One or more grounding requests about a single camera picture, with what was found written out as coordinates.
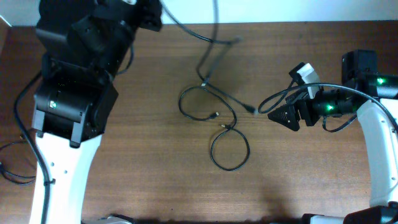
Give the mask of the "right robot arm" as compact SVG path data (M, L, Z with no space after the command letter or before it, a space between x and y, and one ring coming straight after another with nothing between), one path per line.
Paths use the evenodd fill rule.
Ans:
M358 120L371 176L369 208L333 217L306 213L296 223L397 223L397 76L379 73L372 50L354 50L342 56L341 84L322 83L309 63L300 63L289 75L292 83L278 93L265 111L271 121L293 131L299 122L314 126L329 117L351 118L334 132Z

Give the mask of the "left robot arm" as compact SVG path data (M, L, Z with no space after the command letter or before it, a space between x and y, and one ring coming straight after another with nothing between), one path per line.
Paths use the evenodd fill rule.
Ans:
M41 1L45 47L34 95L31 223L80 223L91 163L117 100L113 82L138 29L159 31L159 1Z

